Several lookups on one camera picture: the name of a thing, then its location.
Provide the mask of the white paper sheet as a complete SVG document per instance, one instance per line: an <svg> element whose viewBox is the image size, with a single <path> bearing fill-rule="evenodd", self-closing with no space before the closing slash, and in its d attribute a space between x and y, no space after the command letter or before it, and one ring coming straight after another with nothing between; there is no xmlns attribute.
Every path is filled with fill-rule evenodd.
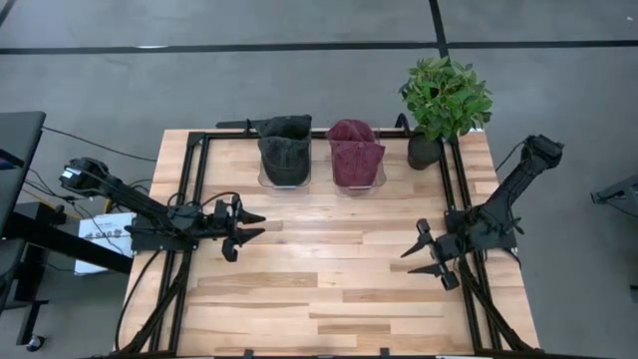
<svg viewBox="0 0 638 359"><path fill-rule="evenodd" d="M131 234L126 226L136 217L134 213L111 213L82 219L78 237L109 249L115 253L133 256Z"/></svg>

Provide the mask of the green leafy plant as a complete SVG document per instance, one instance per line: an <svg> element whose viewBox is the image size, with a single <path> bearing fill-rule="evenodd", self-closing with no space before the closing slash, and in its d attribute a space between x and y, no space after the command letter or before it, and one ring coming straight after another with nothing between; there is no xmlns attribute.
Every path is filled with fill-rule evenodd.
<svg viewBox="0 0 638 359"><path fill-rule="evenodd" d="M491 120L491 91L471 64L448 56L420 59L408 74L400 94L426 139L461 137Z"/></svg>

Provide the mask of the clear plastic bin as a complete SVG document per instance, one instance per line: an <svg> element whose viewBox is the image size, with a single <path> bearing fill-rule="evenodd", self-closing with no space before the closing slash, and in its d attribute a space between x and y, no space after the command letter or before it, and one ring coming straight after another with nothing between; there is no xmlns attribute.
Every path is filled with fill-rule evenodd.
<svg viewBox="0 0 638 359"><path fill-rule="evenodd" d="M375 134L375 141L374 141L374 143L377 143L377 144L379 144L379 145L380 145L380 143L378 142L378 139L377 139L377 134L376 134L374 131L373 131L373 133ZM345 189L368 189L368 188L373 187L373 186L375 185L375 182L376 182L376 181L377 181L377 177L375 178L375 181L373 182L373 184L372 184L372 185L368 185L368 186L348 186L348 187L340 186L340 187L345 188Z"/></svg>
<svg viewBox="0 0 638 359"><path fill-rule="evenodd" d="M278 186L272 183L272 181L268 178L268 175L265 172L263 163L262 163L262 159L261 159L261 154L260 154L260 160L261 160L261 173L259 176L259 181L263 186L269 187L272 190L283 190L283 191L301 191L306 185L308 185L310 177L311 177L311 140L312 140L312 125L311 125L311 134L310 134L310 147L309 147L309 154L310 154L310 171L308 174L308 177L306 179L306 181L304 183L302 183L301 185L297 185L297 186L293 186L293 185L285 185L285 186Z"/></svg>

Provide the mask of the grey stand foot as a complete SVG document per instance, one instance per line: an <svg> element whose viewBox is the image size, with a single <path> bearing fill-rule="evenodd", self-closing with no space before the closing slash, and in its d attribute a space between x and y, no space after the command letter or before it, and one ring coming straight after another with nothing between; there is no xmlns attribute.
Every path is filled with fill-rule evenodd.
<svg viewBox="0 0 638 359"><path fill-rule="evenodd" d="M629 216L638 218L638 175L593 191L591 199L595 204L609 205Z"/></svg>

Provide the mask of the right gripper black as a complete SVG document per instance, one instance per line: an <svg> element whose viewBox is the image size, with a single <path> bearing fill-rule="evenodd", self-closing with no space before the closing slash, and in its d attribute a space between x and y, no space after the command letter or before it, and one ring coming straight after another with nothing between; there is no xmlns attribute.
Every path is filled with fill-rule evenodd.
<svg viewBox="0 0 638 359"><path fill-rule="evenodd" d="M459 286L459 280L446 265L447 261L458 257L460 254L456 237L453 234L444 234L438 238L433 238L431 236L430 226L424 218L417 221L416 227L419 233L417 242L405 251L401 257L407 257L427 246L434 263L409 270L409 273L434 275L441 280L445 290L457 288Z"/></svg>

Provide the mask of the black side desk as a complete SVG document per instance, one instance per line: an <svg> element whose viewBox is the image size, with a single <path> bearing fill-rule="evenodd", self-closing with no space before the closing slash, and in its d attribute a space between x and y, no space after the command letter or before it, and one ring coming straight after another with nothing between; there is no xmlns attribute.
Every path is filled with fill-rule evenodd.
<svg viewBox="0 0 638 359"><path fill-rule="evenodd" d="M34 327L40 308L49 303L37 294L51 251L124 274L133 264L124 254L59 229L67 219L61 209L41 202L17 203L45 119L39 111L0 113L0 314L25 310L16 344L29 352L46 341Z"/></svg>

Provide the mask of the black plant pot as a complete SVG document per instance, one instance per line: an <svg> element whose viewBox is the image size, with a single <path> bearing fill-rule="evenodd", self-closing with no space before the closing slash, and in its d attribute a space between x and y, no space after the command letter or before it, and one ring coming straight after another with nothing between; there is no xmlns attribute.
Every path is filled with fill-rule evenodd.
<svg viewBox="0 0 638 359"><path fill-rule="evenodd" d="M407 161L413 170L422 171L436 163L442 151L438 141L430 141L421 133L414 134L408 142Z"/></svg>

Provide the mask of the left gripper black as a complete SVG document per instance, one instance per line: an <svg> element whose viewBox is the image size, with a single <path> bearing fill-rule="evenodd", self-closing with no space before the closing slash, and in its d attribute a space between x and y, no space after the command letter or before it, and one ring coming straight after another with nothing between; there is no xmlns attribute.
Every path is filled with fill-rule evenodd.
<svg viewBox="0 0 638 359"><path fill-rule="evenodd" d="M242 228L237 226L238 222L253 224L266 220L264 216L240 208L240 196L238 193L230 194L230 202L226 202L223 199L218 199L215 202L213 220L215 227L224 232L221 252L228 262L237 260L237 246L247 243L265 231L264 228Z"/></svg>

